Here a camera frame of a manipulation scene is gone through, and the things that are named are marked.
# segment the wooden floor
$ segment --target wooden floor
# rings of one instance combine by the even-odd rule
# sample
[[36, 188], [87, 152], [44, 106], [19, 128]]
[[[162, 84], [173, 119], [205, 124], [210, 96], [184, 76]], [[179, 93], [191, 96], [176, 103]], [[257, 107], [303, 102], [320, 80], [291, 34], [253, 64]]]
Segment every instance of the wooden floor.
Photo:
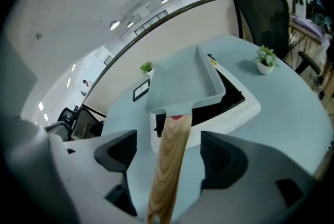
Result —
[[[284, 61], [287, 64], [289, 64], [294, 70], [298, 67], [299, 63], [301, 62], [301, 58], [298, 57], [298, 51], [305, 52], [321, 68], [321, 70], [323, 69], [323, 64], [321, 63], [319, 58], [319, 54], [321, 52], [321, 46], [311, 41], [310, 39], [304, 39], [284, 59]], [[310, 67], [308, 67], [305, 71], [302, 72], [301, 77], [312, 89], [315, 96], [319, 91], [321, 91], [321, 88], [319, 88], [319, 86], [315, 84], [315, 79], [317, 78], [317, 75]], [[325, 96], [322, 99], [321, 103], [324, 106], [331, 120], [332, 126], [334, 127], [334, 98], [331, 98], [331, 96]], [[314, 174], [314, 178], [317, 181], [321, 181], [322, 178], [324, 177], [327, 168], [329, 166], [329, 163], [333, 157], [333, 153], [334, 153], [333, 148], [329, 148], [322, 163], [320, 164], [320, 166], [318, 167], [317, 171]]]

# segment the green plant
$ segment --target green plant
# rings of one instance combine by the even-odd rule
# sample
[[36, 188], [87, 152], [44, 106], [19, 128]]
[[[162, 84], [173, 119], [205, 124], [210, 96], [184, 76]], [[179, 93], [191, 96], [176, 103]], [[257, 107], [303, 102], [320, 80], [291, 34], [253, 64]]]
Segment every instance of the green plant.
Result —
[[153, 64], [151, 62], [146, 62], [140, 67], [140, 70], [142, 71], [143, 74], [151, 71], [153, 69]]
[[256, 57], [256, 62], [261, 62], [262, 64], [272, 67], [277, 66], [277, 57], [274, 54], [273, 50], [268, 49], [264, 45], [261, 46], [261, 48], [256, 52], [258, 54], [258, 57]]

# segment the yellow sticker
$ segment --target yellow sticker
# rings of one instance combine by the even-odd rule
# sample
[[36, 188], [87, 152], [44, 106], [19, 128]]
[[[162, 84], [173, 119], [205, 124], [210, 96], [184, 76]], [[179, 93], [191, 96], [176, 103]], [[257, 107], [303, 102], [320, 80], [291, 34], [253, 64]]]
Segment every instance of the yellow sticker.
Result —
[[213, 63], [213, 65], [217, 65], [217, 62], [210, 58], [210, 61]]

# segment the induction cooktop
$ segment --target induction cooktop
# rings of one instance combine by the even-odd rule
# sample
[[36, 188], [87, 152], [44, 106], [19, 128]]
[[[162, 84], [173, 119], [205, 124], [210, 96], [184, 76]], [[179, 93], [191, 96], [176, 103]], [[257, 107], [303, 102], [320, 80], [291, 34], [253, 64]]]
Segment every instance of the induction cooktop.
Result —
[[[212, 58], [210, 60], [226, 87], [226, 94], [218, 104], [193, 109], [187, 148], [200, 144], [201, 131], [228, 134], [261, 111], [260, 103], [253, 94], [227, 69]], [[156, 153], [159, 151], [165, 117], [165, 114], [150, 114], [151, 145]]]

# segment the white partition panel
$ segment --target white partition panel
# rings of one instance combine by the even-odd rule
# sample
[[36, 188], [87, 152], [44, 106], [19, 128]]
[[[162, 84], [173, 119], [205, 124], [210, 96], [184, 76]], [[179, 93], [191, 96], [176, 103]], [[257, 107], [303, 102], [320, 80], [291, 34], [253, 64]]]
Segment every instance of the white partition panel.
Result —
[[220, 34], [239, 36], [233, 0], [209, 2], [158, 26], [128, 51], [103, 75], [89, 93], [85, 105], [107, 114], [109, 106], [144, 75], [140, 66]]

